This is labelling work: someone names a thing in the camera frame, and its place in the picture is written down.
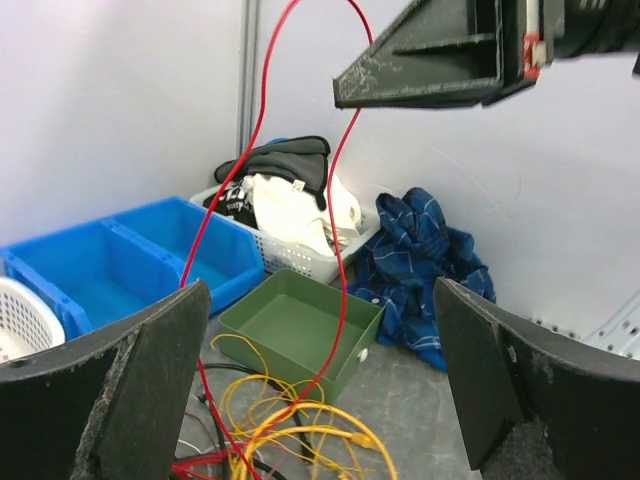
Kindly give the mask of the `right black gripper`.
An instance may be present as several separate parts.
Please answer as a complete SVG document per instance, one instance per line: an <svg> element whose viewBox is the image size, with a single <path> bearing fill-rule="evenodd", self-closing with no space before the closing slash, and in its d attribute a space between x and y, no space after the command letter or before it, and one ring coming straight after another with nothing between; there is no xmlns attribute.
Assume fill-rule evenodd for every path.
<svg viewBox="0 0 640 480"><path fill-rule="evenodd" d="M555 60L616 53L639 53L637 1L412 1L333 80L334 103L467 108L533 87Z"/></svg>

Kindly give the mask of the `grey plastic tub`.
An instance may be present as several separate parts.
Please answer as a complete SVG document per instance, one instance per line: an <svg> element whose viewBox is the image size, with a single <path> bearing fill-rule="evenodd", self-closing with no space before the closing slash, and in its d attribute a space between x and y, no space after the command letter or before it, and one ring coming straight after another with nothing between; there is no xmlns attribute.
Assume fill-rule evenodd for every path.
<svg viewBox="0 0 640 480"><path fill-rule="evenodd" d="M322 256L306 247L294 246L260 231L256 224L251 201L246 190L242 187L242 181L227 188L216 186L205 190L192 197L191 202L208 208L217 194L220 194L221 197L216 213L221 217L229 218L233 223L242 226L253 235L267 272L273 273L286 267L322 283L329 283L339 275L335 254L330 257ZM345 265L379 230L377 212L363 207L361 207L361 211L360 236L344 249L338 245L334 246L335 252L341 252Z"/></svg>

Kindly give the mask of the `white garment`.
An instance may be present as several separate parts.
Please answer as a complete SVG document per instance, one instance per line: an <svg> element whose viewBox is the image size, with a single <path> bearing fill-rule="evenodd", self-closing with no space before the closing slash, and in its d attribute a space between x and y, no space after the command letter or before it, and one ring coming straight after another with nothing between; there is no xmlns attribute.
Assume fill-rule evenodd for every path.
<svg viewBox="0 0 640 480"><path fill-rule="evenodd" d="M360 236L362 211L337 176L332 179L332 209L320 210L302 182L255 174L242 181L260 231L297 247L330 257L334 246L350 246Z"/></svg>

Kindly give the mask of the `blue divided plastic bin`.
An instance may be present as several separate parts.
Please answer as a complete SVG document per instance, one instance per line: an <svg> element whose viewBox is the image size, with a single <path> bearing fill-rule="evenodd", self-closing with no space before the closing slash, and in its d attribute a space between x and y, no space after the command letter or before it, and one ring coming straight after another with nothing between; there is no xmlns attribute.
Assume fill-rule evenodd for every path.
<svg viewBox="0 0 640 480"><path fill-rule="evenodd" d="M243 227L171 197L2 248L5 274L55 313L72 340L203 280L217 313L264 279Z"/></svg>

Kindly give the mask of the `white perforated plastic basket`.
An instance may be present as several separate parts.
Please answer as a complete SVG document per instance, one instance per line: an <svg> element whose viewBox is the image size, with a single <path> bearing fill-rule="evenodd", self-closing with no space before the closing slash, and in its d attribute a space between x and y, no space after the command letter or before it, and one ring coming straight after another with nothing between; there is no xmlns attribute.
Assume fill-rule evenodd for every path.
<svg viewBox="0 0 640 480"><path fill-rule="evenodd" d="M57 347L66 341L54 312L22 283L1 278L1 363Z"/></svg>

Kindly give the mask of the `green plastic tray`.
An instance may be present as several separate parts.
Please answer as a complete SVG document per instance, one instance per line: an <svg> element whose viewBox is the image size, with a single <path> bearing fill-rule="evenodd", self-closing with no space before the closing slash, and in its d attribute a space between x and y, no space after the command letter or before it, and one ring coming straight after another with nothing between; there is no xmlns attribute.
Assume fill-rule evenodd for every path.
<svg viewBox="0 0 640 480"><path fill-rule="evenodd" d="M219 316L215 348L238 363L268 373L302 392L328 356L331 364L308 397L337 401L374 343L383 309L349 295L335 351L341 291L282 269Z"/></svg>

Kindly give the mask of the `grey black-trimmed cloth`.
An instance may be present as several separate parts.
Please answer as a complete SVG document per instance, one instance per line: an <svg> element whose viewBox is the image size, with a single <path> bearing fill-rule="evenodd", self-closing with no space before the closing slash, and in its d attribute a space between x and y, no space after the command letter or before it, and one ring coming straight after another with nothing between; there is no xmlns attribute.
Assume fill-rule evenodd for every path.
<svg viewBox="0 0 640 480"><path fill-rule="evenodd" d="M314 198L320 211L325 211L330 153L328 141L316 135L268 143L249 152L233 181L239 182L256 174L275 176L291 183L301 181L304 183L302 190Z"/></svg>

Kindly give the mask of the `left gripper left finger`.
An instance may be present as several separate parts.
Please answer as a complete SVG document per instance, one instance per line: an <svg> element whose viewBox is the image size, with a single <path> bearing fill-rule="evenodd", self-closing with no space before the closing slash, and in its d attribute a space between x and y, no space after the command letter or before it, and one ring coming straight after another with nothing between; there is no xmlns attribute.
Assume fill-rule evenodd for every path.
<svg viewBox="0 0 640 480"><path fill-rule="evenodd" d="M4 479L166 479L209 319L195 281L1 367Z"/></svg>

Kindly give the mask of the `blue plaid shirt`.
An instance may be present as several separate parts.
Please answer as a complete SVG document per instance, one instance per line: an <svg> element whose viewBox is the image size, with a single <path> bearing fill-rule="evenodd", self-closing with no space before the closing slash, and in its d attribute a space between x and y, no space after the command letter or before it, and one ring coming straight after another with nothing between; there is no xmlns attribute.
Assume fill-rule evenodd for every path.
<svg viewBox="0 0 640 480"><path fill-rule="evenodd" d="M489 268L471 234L446 223L440 204L420 187L375 201L379 231L354 258L349 293L383 308L377 341L412 351L447 372L436 325L434 286L444 277L495 302Z"/></svg>

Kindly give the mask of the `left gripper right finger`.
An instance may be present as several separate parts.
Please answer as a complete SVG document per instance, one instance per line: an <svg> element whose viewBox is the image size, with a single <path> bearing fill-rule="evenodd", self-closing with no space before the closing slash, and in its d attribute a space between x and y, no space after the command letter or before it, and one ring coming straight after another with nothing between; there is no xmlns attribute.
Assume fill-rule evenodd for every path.
<svg viewBox="0 0 640 480"><path fill-rule="evenodd" d="M472 470L485 479L638 478L637 319L580 341L445 278L434 305Z"/></svg>

